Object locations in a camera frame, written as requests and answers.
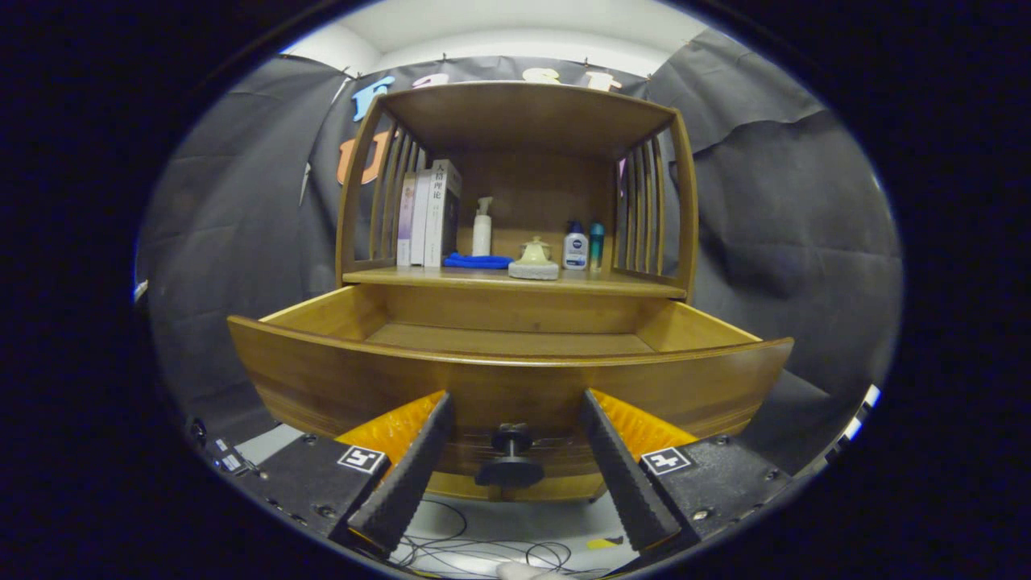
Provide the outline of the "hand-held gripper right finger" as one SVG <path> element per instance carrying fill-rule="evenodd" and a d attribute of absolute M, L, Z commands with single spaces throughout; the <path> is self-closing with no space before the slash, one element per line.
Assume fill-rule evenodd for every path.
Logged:
<path fill-rule="evenodd" d="M 589 389 L 579 412 L 616 513 L 640 554 L 671 554 L 708 542 L 771 506 L 794 485 L 788 471 L 762 458 L 736 437 L 718 434 L 693 443 L 648 443 L 634 454 L 616 413 L 636 412 L 622 400 Z"/>

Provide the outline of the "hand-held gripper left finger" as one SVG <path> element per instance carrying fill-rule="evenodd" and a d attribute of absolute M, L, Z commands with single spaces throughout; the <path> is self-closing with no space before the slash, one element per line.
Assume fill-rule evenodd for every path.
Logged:
<path fill-rule="evenodd" d="M 240 486 L 319 537 L 387 558 L 415 517 L 453 423 L 452 396 L 431 393 L 335 438 L 302 434 Z"/>

